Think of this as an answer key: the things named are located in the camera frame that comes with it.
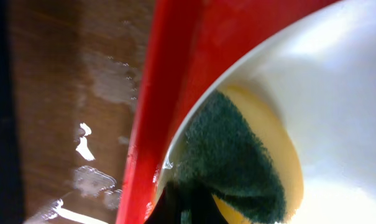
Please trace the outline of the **yellow green sponge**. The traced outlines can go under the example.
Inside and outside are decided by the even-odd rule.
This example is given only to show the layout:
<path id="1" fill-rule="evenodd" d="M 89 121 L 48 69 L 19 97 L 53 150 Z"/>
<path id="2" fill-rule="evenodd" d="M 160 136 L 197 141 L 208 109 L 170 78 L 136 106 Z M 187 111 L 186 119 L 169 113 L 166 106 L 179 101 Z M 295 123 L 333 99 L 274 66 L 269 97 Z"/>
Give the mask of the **yellow green sponge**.
<path id="1" fill-rule="evenodd" d="M 249 91 L 212 92 L 182 137 L 175 174 L 202 186 L 240 221 L 286 223 L 303 199 L 300 161 L 272 110 Z"/>

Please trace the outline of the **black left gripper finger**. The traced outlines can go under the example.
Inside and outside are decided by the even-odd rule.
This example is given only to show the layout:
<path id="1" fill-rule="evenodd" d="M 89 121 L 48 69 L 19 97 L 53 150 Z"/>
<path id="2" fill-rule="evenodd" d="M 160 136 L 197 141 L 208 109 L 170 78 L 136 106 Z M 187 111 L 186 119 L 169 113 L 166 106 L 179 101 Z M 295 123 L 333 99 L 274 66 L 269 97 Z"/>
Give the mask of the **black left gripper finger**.
<path id="1" fill-rule="evenodd" d="M 198 185 L 189 189 L 176 182 L 167 182 L 145 224 L 180 224 L 185 211 L 191 213 L 192 224 L 227 224 L 206 187 Z"/>

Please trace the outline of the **white plate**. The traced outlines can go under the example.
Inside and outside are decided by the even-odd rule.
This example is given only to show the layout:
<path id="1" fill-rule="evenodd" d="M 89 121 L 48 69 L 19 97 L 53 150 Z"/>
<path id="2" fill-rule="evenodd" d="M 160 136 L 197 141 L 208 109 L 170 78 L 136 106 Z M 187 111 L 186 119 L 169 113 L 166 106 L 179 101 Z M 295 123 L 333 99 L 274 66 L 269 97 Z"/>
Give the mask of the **white plate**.
<path id="1" fill-rule="evenodd" d="M 276 33 L 229 67 L 176 131 L 160 180 L 177 169 L 182 134 L 215 90 L 271 109 L 295 148 L 289 223 L 376 223 L 376 0 L 339 1 Z"/>

